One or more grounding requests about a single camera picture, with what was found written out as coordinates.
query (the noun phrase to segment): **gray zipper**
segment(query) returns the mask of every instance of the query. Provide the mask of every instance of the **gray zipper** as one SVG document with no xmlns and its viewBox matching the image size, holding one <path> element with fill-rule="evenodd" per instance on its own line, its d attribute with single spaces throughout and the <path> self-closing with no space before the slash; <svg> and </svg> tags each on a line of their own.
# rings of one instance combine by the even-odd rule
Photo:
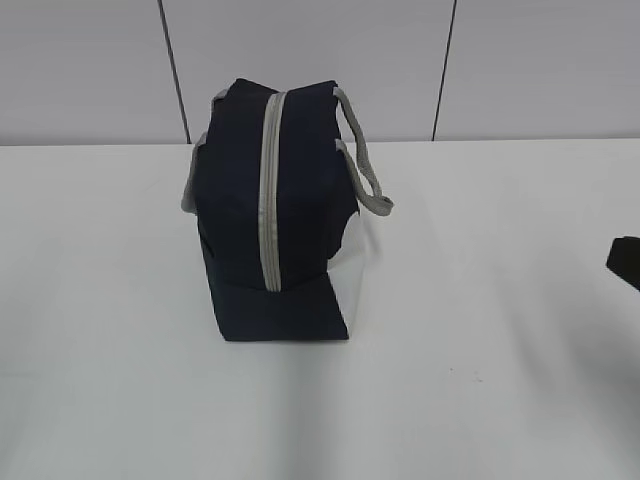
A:
<svg viewBox="0 0 640 480">
<path fill-rule="evenodd" d="M 269 97 L 262 127 L 258 239 L 260 242 L 260 263 L 262 263 L 264 284 L 270 292 L 279 292 L 281 290 L 276 199 L 278 193 L 280 123 L 286 95 L 287 92 L 278 92 Z"/>
</svg>

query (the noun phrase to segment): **table surface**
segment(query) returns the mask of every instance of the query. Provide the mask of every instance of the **table surface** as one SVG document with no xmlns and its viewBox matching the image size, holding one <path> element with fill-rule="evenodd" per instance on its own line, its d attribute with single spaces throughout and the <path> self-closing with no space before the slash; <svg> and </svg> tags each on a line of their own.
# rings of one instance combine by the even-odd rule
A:
<svg viewBox="0 0 640 480">
<path fill-rule="evenodd" d="M 370 152 L 353 338 L 230 344 L 189 146 L 0 148 L 0 478 L 640 478 L 640 141 Z"/>
</svg>

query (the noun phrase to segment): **navy blue bag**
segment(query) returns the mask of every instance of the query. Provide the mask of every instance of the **navy blue bag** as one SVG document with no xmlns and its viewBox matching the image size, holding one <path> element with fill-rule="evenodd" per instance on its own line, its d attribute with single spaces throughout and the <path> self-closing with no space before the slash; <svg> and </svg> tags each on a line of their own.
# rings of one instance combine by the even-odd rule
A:
<svg viewBox="0 0 640 480">
<path fill-rule="evenodd" d="M 338 103 L 355 135 L 357 167 L 340 136 Z M 393 207 L 335 82 L 278 92 L 239 79 L 216 95 L 182 208 L 197 215 L 226 340 L 349 337 L 364 267 L 357 199 L 378 215 Z"/>
</svg>

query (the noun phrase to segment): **white wall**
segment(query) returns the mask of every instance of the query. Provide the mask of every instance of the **white wall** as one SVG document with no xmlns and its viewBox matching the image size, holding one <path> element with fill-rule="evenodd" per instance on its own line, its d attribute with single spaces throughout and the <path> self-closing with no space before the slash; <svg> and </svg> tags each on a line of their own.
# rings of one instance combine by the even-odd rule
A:
<svg viewBox="0 0 640 480">
<path fill-rule="evenodd" d="M 191 136 L 236 77 L 431 137 L 453 0 L 164 0 Z M 458 0 L 437 140 L 640 136 L 640 2 Z M 154 0 L 2 0 L 0 145 L 182 143 Z"/>
<path fill-rule="evenodd" d="M 437 139 L 640 136 L 638 0 L 459 0 Z"/>
<path fill-rule="evenodd" d="M 165 0 L 165 8 L 192 137 L 236 77 L 276 89 L 334 79 L 369 139 L 431 133 L 451 0 Z"/>
<path fill-rule="evenodd" d="M 152 0 L 2 0 L 0 145 L 178 143 Z"/>
</svg>

